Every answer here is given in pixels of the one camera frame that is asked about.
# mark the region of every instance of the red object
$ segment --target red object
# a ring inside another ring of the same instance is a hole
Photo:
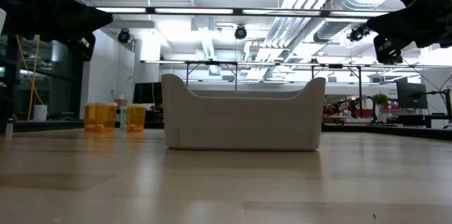
[[[356,110],[355,112],[356,117],[361,117],[361,112],[358,110]],[[372,112],[372,110],[363,110],[363,115],[364,117],[373,117],[374,116],[374,112]]]
[[[383,110],[389,110],[389,106],[384,106]],[[391,110],[400,110],[400,107],[397,105],[391,105]]]

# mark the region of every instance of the yellow cable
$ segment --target yellow cable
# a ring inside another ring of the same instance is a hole
[[[40,51],[40,37],[41,36],[37,36],[37,44],[36,44],[36,55],[35,55],[35,65],[33,67],[33,78],[31,81],[31,88],[35,89],[35,82],[36,82],[36,66],[37,66],[37,55],[39,54]],[[31,117],[31,106],[33,104],[33,90],[30,93],[30,105],[28,106],[28,118],[27,120],[30,121],[30,117]]]
[[[28,78],[31,81],[32,90],[31,90],[31,94],[30,94],[30,106],[28,108],[28,120],[30,120],[33,91],[35,92],[36,97],[40,101],[41,105],[45,105],[43,103],[43,101],[41,100],[40,95],[37,92],[36,86],[35,86],[35,72],[36,72],[36,65],[37,65],[37,55],[39,53],[40,36],[38,36],[38,39],[37,39],[37,48],[36,48],[36,57],[35,57],[35,70],[33,71],[33,79],[31,79],[31,77],[30,77],[30,72],[28,71],[27,62],[25,61],[25,57],[23,56],[22,45],[20,44],[20,40],[19,40],[19,36],[18,35],[16,35],[16,39],[17,39],[17,44],[18,44],[18,47],[19,47],[20,56],[21,56],[22,61],[23,61],[23,65],[25,66],[25,69],[27,70]]]

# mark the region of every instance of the ceiling light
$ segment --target ceiling light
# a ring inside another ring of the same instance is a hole
[[[330,12],[330,16],[372,18],[386,15],[387,13],[389,13],[389,11],[332,11]]]
[[[156,13],[159,14],[221,14],[230,15],[234,11],[227,8],[156,8]]]
[[[97,8],[108,13],[146,13],[146,8]]]
[[[237,62],[238,65],[260,65],[260,66],[272,66],[276,65],[274,62]]]
[[[185,61],[141,61],[143,63],[151,64],[184,64]]]
[[[320,16],[320,11],[290,10],[290,9],[244,9],[245,15],[277,15],[277,16]]]
[[[198,80],[198,82],[207,82],[207,83],[229,83],[228,80]]]
[[[366,23],[367,19],[364,18],[325,18],[327,22],[334,23]]]

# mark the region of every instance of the potted plant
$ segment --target potted plant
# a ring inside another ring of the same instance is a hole
[[[389,97],[384,94],[375,94],[372,96],[374,99],[375,105],[379,107],[379,114],[376,116],[379,122],[386,122],[388,119],[387,114],[383,114],[383,107],[387,106],[389,103]]]

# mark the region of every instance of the window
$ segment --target window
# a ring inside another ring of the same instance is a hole
[[[19,119],[28,118],[32,72],[20,70],[20,85],[16,91],[15,109]],[[35,87],[39,98],[33,93],[33,103],[47,105],[51,119],[78,117],[80,85],[64,79],[36,73]]]
[[[56,41],[40,41],[37,53],[37,43],[37,37],[33,40],[23,39],[23,56],[18,51],[22,62],[20,63],[20,83],[14,87],[13,91],[16,116],[22,120],[28,118],[32,93],[31,78],[36,61],[35,86],[39,97],[33,93],[32,103],[47,105],[47,112],[51,119],[78,118],[83,61],[76,54],[71,53],[66,45]],[[9,41],[8,43],[8,38],[2,37],[0,59],[6,56],[6,47],[14,51],[18,47],[17,42]],[[0,76],[3,75],[4,68],[0,67]]]

